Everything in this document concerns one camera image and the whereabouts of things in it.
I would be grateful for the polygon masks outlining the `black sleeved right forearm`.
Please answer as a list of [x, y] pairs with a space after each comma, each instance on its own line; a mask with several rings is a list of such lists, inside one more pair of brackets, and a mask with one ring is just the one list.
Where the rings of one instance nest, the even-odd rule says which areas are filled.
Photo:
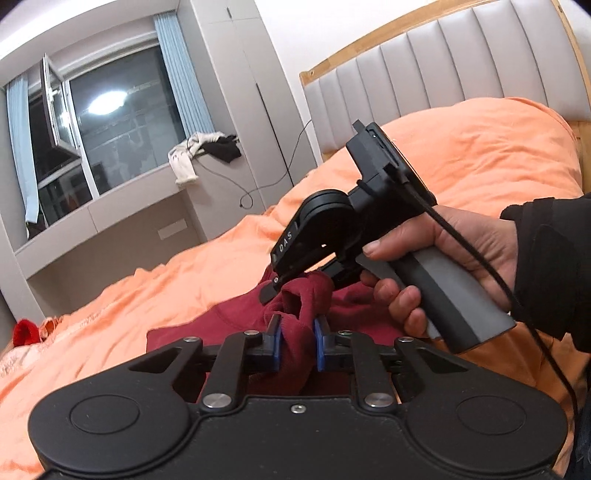
[[515, 223], [519, 313], [556, 339], [570, 335], [590, 351], [590, 196], [543, 198], [511, 205], [501, 218]]

